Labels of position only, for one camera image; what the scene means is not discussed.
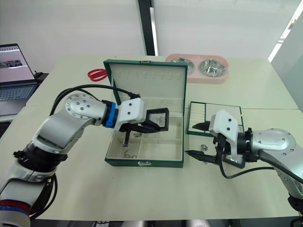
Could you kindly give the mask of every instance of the blue ring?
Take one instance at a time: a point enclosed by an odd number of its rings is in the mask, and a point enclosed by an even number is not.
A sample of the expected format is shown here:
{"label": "blue ring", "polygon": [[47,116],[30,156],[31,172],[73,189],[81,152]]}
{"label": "blue ring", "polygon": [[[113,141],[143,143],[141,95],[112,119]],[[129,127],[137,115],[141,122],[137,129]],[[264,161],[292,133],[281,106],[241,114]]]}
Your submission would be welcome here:
{"label": "blue ring", "polygon": [[19,208],[19,207],[0,206],[0,210],[21,212],[21,213],[24,213],[25,215],[28,216],[28,213],[25,210],[23,210],[22,208]]}
{"label": "blue ring", "polygon": [[115,113],[116,113],[116,104],[115,103],[112,103],[112,107],[110,109],[110,113],[109,113],[109,117],[108,117],[108,120],[105,124],[105,127],[109,128],[111,126],[113,126],[113,120],[114,120],[114,117],[115,117]]}

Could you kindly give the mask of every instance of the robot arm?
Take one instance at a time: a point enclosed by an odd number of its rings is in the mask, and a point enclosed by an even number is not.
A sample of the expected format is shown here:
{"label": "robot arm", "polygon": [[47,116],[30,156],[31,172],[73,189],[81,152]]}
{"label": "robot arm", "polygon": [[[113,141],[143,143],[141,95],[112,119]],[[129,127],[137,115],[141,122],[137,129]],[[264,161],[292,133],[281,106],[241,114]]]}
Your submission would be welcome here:
{"label": "robot arm", "polygon": [[222,155],[235,162],[262,160],[271,164],[289,192],[291,206],[303,213],[303,149],[289,132],[282,129],[252,131],[251,128],[239,132],[238,122],[225,110],[213,115],[210,122],[193,127],[212,133],[217,155],[187,151],[189,155],[218,164],[220,168]]}
{"label": "robot arm", "polygon": [[160,131],[157,124],[146,120],[146,113],[140,98],[116,107],[115,103],[98,101],[84,93],[69,96],[64,108],[46,119],[26,148],[14,152],[17,159],[0,185],[0,224],[30,226],[28,216],[47,204],[57,166],[66,160],[88,125],[102,124],[126,135],[131,130]]}

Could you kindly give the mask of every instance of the laptop screen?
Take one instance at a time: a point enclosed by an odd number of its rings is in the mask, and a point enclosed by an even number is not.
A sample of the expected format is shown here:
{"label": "laptop screen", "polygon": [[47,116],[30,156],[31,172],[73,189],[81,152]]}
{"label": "laptop screen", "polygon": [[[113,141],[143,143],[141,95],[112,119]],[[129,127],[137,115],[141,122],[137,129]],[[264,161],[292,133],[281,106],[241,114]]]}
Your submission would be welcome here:
{"label": "laptop screen", "polygon": [[0,83],[35,79],[17,44],[0,46]]}

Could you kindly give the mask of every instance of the box latch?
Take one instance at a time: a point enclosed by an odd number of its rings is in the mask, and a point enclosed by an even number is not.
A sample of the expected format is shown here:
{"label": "box latch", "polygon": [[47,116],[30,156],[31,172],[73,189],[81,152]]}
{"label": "box latch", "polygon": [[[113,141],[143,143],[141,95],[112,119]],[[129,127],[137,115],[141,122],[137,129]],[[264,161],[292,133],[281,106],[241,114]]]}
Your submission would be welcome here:
{"label": "box latch", "polygon": [[152,62],[151,61],[146,61],[146,60],[143,60],[143,61],[139,61],[140,64],[151,64]]}
{"label": "box latch", "polygon": [[152,162],[150,161],[139,161],[138,166],[151,166]]}

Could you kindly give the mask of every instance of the red stripe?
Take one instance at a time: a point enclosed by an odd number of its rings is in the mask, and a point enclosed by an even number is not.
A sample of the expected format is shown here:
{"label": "red stripe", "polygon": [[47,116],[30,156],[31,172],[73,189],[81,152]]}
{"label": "red stripe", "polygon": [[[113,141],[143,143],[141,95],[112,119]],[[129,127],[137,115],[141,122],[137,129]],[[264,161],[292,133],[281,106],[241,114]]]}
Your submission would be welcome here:
{"label": "red stripe", "polygon": [[30,214],[30,206],[26,205],[22,202],[16,202],[16,201],[0,201],[0,205],[2,206],[11,206],[11,207],[19,207],[23,210],[25,210],[28,214]]}

